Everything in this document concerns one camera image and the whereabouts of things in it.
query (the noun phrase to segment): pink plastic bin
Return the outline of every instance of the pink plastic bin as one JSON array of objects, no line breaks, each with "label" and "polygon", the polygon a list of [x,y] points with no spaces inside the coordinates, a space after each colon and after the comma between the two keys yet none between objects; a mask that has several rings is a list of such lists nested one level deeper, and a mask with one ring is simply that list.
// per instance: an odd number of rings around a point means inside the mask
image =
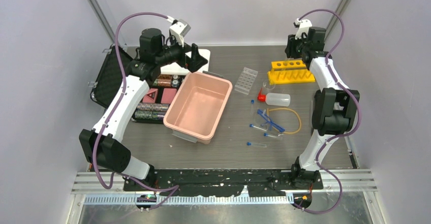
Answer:
[{"label": "pink plastic bin", "polygon": [[189,73],[166,112],[163,124],[182,139],[209,144],[228,101],[232,83]]}]

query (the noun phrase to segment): robotic arm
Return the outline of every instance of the robotic arm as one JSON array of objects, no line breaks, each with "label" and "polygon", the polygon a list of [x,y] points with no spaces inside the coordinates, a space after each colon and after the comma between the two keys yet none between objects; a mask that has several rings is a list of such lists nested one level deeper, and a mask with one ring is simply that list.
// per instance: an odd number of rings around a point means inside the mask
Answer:
[{"label": "robotic arm", "polygon": [[[333,68],[332,57],[323,51],[326,29],[313,27],[307,19],[294,22],[298,31],[295,35],[288,36],[285,50],[288,58],[302,58],[307,69],[313,73],[319,85],[314,96],[314,109],[312,114],[313,134],[304,151],[292,165],[292,179],[296,184],[310,184],[316,182],[319,177],[321,163],[326,153],[335,140],[327,142],[334,135],[340,135],[350,131],[356,116],[356,105],[352,98],[341,88],[349,89],[342,82],[336,70]],[[357,90],[349,91],[359,100]],[[326,147],[319,153],[323,144]]]},{"label": "robotic arm", "polygon": [[[154,171],[154,167],[133,157],[121,141],[133,112],[148,93],[150,85],[160,75],[162,66],[176,62],[182,68],[196,72],[208,63],[208,59],[199,54],[196,44],[190,46],[184,42],[184,36],[189,30],[190,26],[185,21],[172,19],[168,38],[170,46],[164,44],[165,38],[159,29],[148,28],[142,31],[139,39],[140,58],[133,60],[125,68],[127,87],[120,104],[115,108],[115,103],[111,103],[93,129],[91,131],[83,129],[79,135],[85,158],[89,163],[93,161],[96,137],[105,124],[106,117],[114,110],[99,141],[97,164],[111,171],[148,182],[146,178],[151,175],[151,171]],[[113,101],[118,101],[122,89],[123,84]]]}]

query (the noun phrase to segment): yellow test tube rack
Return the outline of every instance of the yellow test tube rack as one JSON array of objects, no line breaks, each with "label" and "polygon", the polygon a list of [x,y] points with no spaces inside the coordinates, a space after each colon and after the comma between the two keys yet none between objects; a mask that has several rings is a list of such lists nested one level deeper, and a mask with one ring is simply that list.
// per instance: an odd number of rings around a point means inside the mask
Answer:
[{"label": "yellow test tube rack", "polygon": [[270,84],[312,83],[316,81],[302,60],[272,61],[268,80]]}]

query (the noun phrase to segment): gray wood tabletop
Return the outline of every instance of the gray wood tabletop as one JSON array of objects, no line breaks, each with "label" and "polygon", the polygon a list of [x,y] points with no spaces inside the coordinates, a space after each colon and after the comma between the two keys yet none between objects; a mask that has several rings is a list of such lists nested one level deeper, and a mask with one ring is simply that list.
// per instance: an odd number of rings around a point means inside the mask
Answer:
[{"label": "gray wood tabletop", "polygon": [[[310,102],[318,89],[316,83],[276,85],[274,92],[291,96],[289,108],[301,117],[302,129],[293,135],[283,135],[283,140],[263,137],[263,132],[252,129],[251,99],[254,109],[276,108],[256,100],[267,78],[270,62],[284,60],[283,46],[214,46],[211,51],[209,71],[224,76],[234,86],[244,67],[259,72],[249,95],[232,90],[215,135],[208,145],[192,143],[172,135],[172,130],[162,124],[129,122],[122,143],[132,155],[156,169],[166,168],[290,168],[305,150],[311,136]],[[135,49],[129,54],[134,57]],[[272,119],[295,131],[299,122],[290,111],[274,111]],[[264,143],[267,148],[246,146],[246,143]],[[331,147],[323,160],[328,168],[352,168],[344,139]]]}]

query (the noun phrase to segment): white wall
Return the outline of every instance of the white wall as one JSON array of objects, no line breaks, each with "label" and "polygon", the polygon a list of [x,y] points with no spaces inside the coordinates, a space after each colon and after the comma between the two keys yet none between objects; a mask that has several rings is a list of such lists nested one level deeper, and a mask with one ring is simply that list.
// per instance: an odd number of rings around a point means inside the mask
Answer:
[{"label": "white wall", "polygon": [[333,55],[343,80],[361,93],[363,121],[353,139],[389,223],[430,222],[430,2],[352,0]]},{"label": "white wall", "polygon": [[64,223],[88,81],[110,41],[87,0],[0,0],[0,223]]},{"label": "white wall", "polygon": [[[188,22],[192,30],[186,42],[198,45],[247,45],[287,43],[294,33],[293,21],[316,8],[335,9],[340,0],[100,0],[107,17],[116,25],[136,12],[159,12]],[[330,15],[315,14],[314,23],[326,27]],[[122,28],[129,46],[139,45],[140,32],[160,28],[167,35],[168,23],[160,18],[139,17]]]}]

